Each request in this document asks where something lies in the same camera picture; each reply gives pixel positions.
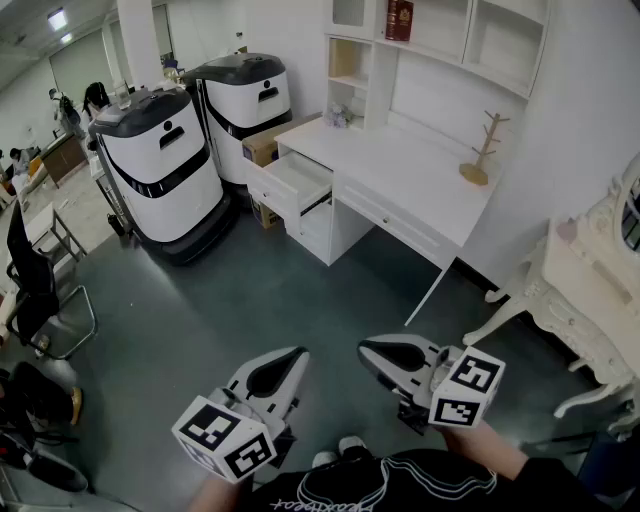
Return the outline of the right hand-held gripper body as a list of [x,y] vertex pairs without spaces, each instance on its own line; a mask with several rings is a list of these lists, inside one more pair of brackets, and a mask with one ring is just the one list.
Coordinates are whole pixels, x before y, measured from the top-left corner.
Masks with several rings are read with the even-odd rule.
[[474,428],[490,406],[505,363],[473,347],[448,346],[400,401],[397,417],[423,434],[429,425]]

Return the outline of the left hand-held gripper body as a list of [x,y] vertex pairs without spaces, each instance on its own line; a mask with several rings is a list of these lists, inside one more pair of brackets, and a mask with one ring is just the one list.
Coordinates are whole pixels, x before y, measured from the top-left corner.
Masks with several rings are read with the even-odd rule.
[[229,388],[196,397],[171,432],[193,462],[229,483],[266,465],[279,468],[297,441],[273,404],[263,407]]

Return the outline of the person's left forearm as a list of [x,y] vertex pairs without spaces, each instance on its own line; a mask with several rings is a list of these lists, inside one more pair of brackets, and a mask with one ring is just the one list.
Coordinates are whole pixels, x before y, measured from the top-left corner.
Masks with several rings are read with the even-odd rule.
[[252,493],[253,481],[250,476],[233,484],[212,476],[203,482],[187,512],[240,512]]

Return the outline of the person's right forearm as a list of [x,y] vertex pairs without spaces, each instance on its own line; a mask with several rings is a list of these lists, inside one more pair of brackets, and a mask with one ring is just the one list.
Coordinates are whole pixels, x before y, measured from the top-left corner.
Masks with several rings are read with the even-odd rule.
[[472,429],[438,426],[436,430],[443,436],[450,451],[509,480],[515,480],[529,460],[524,452],[484,421]]

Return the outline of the white desk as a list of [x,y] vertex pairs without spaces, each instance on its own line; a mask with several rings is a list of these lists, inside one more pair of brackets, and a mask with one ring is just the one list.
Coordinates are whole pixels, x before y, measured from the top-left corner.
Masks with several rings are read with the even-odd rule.
[[[466,161],[466,146],[431,130],[416,135],[392,124],[370,130],[338,129],[317,118],[276,141],[282,149],[298,152],[333,173],[329,197],[297,221],[283,219],[287,234],[327,266],[373,227],[380,228],[337,198],[338,178],[359,182],[427,223],[457,246],[455,259],[501,177],[499,168],[487,186],[467,182],[458,171]],[[431,264],[441,275],[451,266],[441,269]]]

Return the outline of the person's right white shoe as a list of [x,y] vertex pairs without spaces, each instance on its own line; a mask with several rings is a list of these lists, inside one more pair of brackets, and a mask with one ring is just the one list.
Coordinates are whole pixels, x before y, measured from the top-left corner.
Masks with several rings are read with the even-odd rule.
[[364,441],[355,435],[341,438],[338,443],[338,451],[341,458],[359,458],[369,454]]

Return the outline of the person's black shirt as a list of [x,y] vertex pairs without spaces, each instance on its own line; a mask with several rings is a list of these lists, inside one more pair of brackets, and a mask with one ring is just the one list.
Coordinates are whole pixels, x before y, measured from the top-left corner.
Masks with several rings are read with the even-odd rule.
[[281,474],[242,512],[615,512],[559,461],[510,480],[459,454],[416,449]]

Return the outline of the white ornate vanity table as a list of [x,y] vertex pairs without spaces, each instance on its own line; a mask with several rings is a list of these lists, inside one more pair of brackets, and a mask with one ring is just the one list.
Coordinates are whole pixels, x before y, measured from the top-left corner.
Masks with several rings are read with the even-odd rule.
[[607,431],[618,441],[640,426],[640,237],[627,243],[627,217],[640,227],[640,152],[607,194],[586,213],[550,220],[546,235],[508,282],[485,295],[501,307],[462,342],[473,346],[517,315],[563,342],[576,356],[570,371],[589,368],[598,387],[566,399],[554,411],[620,395],[626,411]]

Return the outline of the wooden branch stand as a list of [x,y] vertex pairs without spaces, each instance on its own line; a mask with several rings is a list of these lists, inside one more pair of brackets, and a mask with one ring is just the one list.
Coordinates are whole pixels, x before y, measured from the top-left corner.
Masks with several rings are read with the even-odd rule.
[[467,182],[480,187],[487,186],[490,176],[500,168],[501,162],[497,146],[502,141],[496,136],[496,132],[499,126],[511,121],[510,117],[503,116],[498,112],[491,113],[485,110],[484,114],[488,117],[489,122],[482,126],[484,131],[482,145],[478,148],[472,146],[471,150],[475,154],[475,159],[460,164],[458,168],[459,174]]

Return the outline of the white black service robot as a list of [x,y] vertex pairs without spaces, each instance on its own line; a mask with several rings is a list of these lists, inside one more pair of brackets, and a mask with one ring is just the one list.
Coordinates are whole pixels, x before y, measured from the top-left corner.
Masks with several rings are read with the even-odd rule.
[[183,75],[221,180],[246,185],[242,141],[292,120],[283,61],[238,53],[204,63]]
[[235,223],[238,207],[184,89],[135,91],[128,108],[104,109],[89,135],[134,234],[156,257],[186,265]]

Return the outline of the black office chair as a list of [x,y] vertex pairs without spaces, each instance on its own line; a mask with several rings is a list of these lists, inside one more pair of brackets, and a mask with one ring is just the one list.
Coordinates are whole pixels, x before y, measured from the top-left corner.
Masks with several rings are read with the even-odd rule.
[[[7,246],[11,263],[6,273],[17,285],[18,291],[16,305],[7,318],[6,328],[23,346],[30,346],[52,360],[69,360],[98,331],[98,319],[86,287],[78,285],[64,298],[58,296],[53,262],[33,248],[19,204],[15,205],[11,214]],[[61,355],[34,342],[33,338],[41,328],[79,295],[83,296],[88,307],[92,322],[90,331]]]

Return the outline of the brown cardboard box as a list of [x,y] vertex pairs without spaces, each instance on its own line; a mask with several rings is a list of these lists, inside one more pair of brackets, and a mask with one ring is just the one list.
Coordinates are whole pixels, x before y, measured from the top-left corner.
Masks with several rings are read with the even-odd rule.
[[[316,112],[309,116],[298,118],[293,121],[285,122],[281,125],[268,128],[264,131],[245,138],[242,141],[242,151],[245,161],[251,161],[260,167],[265,167],[271,162],[284,156],[286,153],[291,152],[287,148],[282,149],[278,145],[276,137],[303,124],[313,121],[319,117],[320,114]],[[249,195],[254,216],[264,229],[268,230],[277,225],[280,220],[283,220],[283,218],[273,212],[266,205],[254,199],[250,192]]]

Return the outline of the small white side table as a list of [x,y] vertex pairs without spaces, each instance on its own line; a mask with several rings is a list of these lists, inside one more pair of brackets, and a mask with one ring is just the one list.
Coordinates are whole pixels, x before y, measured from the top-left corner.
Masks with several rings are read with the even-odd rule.
[[52,203],[26,225],[26,234],[32,248],[48,257],[54,264],[67,257],[78,262],[88,255]]

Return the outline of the brown wooden cabinet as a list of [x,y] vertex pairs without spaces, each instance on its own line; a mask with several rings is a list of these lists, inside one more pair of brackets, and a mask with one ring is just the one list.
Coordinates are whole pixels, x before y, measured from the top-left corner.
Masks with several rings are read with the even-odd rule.
[[41,152],[40,158],[56,187],[69,173],[88,163],[81,142],[73,133],[58,137]]

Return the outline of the red book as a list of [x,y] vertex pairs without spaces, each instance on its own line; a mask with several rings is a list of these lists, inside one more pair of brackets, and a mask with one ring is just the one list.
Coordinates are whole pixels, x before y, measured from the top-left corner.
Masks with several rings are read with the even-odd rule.
[[411,38],[414,3],[411,0],[388,0],[385,39],[409,42]]

